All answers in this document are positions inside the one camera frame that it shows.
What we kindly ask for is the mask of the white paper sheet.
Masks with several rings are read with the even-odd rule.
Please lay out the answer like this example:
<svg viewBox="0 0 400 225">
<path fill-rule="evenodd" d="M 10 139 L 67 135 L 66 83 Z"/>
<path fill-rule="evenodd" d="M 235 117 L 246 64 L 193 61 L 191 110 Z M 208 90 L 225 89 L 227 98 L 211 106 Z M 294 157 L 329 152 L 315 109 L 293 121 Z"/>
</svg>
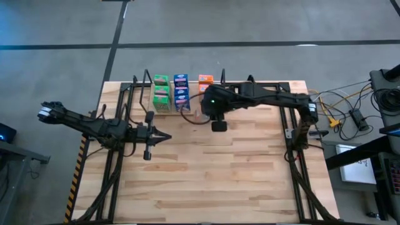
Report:
<svg viewBox="0 0 400 225">
<path fill-rule="evenodd" d="M 376 184 L 373 167 L 369 158 L 342 166 L 339 170 L 341 179 L 344 182 Z"/>
</svg>

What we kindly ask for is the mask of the black computer keyboard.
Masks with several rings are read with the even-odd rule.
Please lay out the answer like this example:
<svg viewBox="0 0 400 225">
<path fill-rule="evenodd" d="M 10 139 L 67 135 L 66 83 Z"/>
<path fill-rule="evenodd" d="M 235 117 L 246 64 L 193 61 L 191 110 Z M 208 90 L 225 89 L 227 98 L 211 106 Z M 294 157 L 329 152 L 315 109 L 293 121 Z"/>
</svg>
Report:
<svg viewBox="0 0 400 225">
<path fill-rule="evenodd" d="M 400 195 L 400 160 L 385 159 L 385 171 L 393 195 Z"/>
</svg>

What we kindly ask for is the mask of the black aluminium rig frame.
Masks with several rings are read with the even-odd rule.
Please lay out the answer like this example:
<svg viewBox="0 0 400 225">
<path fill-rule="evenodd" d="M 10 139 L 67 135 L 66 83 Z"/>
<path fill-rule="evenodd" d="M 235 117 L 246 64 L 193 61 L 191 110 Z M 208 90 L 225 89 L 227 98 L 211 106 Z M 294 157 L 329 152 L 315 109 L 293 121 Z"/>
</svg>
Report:
<svg viewBox="0 0 400 225">
<path fill-rule="evenodd" d="M 274 106 L 225 116 L 228 129 L 196 126 L 193 115 L 157 112 L 155 126 L 172 136 L 151 149 L 128 144 L 117 186 L 115 223 L 297 223 L 310 217 L 295 198 L 284 130 L 299 114 Z"/>
</svg>

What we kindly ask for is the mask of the yellow black hazard tape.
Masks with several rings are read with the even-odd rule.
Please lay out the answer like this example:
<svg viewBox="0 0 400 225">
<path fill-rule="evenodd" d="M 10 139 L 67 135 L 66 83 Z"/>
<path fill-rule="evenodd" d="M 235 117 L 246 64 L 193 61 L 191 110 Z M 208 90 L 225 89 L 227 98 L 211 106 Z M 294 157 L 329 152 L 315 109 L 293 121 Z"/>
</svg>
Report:
<svg viewBox="0 0 400 225">
<path fill-rule="evenodd" d="M 83 168 L 84 168 L 84 158 L 87 153 L 87 146 L 88 146 L 88 140 L 85 137 L 82 137 L 81 143 L 79 146 L 79 152 L 77 155 L 76 159 L 76 165 L 74 168 L 74 174 L 72 177 L 72 183 L 71 183 L 71 188 L 69 191 L 69 196 L 67 200 L 67 205 L 66 205 L 66 212 L 64 214 L 64 221 L 63 223 L 69 223 L 72 220 L 72 215 L 76 203 L 76 199 L 78 196 L 78 191 L 79 191 L 79 185 L 81 182 L 81 177 L 83 173 Z"/>
</svg>

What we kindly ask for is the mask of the black device with blue light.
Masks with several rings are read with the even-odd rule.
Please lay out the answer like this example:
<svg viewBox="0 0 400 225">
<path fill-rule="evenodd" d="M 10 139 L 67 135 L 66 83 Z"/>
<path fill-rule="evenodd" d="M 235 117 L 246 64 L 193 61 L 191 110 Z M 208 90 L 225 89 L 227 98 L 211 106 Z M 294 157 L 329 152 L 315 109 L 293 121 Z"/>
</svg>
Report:
<svg viewBox="0 0 400 225">
<path fill-rule="evenodd" d="M 0 141 L 12 144 L 17 131 L 3 123 L 0 123 Z"/>
</svg>

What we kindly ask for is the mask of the black computer monitor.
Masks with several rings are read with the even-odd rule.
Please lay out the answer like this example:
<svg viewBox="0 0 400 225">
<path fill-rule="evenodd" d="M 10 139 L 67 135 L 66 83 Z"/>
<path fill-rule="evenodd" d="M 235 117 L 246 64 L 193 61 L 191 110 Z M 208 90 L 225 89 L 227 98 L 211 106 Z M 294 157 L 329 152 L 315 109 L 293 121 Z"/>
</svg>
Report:
<svg viewBox="0 0 400 225">
<path fill-rule="evenodd" d="M 400 160 L 400 153 L 395 152 L 396 149 L 400 149 L 400 145 L 392 146 L 390 142 L 390 137 L 400 138 L 400 123 L 381 128 L 379 133 L 383 136 L 328 158 L 326 160 L 327 169 L 332 170 L 347 166 L 374 157 L 379 153 L 392 154 L 395 159 Z"/>
</svg>

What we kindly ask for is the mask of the black monitor pole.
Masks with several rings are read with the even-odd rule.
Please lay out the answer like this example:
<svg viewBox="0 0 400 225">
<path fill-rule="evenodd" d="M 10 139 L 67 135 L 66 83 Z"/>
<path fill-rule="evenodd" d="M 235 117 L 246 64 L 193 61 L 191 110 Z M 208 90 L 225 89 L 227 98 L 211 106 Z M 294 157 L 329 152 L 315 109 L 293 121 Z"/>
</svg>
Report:
<svg viewBox="0 0 400 225">
<path fill-rule="evenodd" d="M 384 79 L 389 82 L 396 82 L 400 80 L 400 64 L 395 66 L 394 68 L 384 72 Z"/>
</svg>

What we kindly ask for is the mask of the grey metal stand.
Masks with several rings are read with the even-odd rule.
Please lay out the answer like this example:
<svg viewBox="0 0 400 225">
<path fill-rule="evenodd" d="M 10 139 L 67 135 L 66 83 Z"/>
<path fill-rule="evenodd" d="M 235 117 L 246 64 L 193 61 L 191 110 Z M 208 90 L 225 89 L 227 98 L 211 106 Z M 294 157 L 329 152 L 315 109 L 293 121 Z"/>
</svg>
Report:
<svg viewBox="0 0 400 225">
<path fill-rule="evenodd" d="M 47 164 L 50 156 L 0 141 L 0 225 L 7 225 L 32 160 Z"/>
</svg>

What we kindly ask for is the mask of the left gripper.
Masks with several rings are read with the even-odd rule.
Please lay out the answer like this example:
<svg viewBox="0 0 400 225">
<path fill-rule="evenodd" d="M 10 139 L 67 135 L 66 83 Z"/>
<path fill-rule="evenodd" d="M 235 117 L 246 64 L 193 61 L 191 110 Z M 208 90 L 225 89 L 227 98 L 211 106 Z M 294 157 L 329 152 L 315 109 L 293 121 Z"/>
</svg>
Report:
<svg viewBox="0 0 400 225">
<path fill-rule="evenodd" d="M 143 155 L 143 159 L 145 161 L 151 160 L 150 145 L 151 145 L 151 136 L 153 134 L 156 136 L 160 136 L 154 138 L 154 145 L 157 145 L 163 141 L 171 139 L 170 134 L 162 132 L 159 129 L 157 129 L 156 126 L 153 126 L 153 119 L 154 119 L 154 111 L 148 111 L 144 119 L 144 122 L 146 124 L 140 122 L 136 126 L 135 143 L 141 143 L 146 145 Z"/>
</svg>

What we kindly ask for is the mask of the black power adapter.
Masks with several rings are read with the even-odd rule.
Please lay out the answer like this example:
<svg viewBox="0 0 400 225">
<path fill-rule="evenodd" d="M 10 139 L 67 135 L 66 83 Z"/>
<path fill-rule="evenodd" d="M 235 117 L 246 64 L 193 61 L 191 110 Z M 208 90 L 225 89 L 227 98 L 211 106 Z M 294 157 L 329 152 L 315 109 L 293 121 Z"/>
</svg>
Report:
<svg viewBox="0 0 400 225">
<path fill-rule="evenodd" d="M 367 131 L 369 129 L 369 125 L 359 109 L 349 110 L 349 115 L 359 131 Z"/>
</svg>

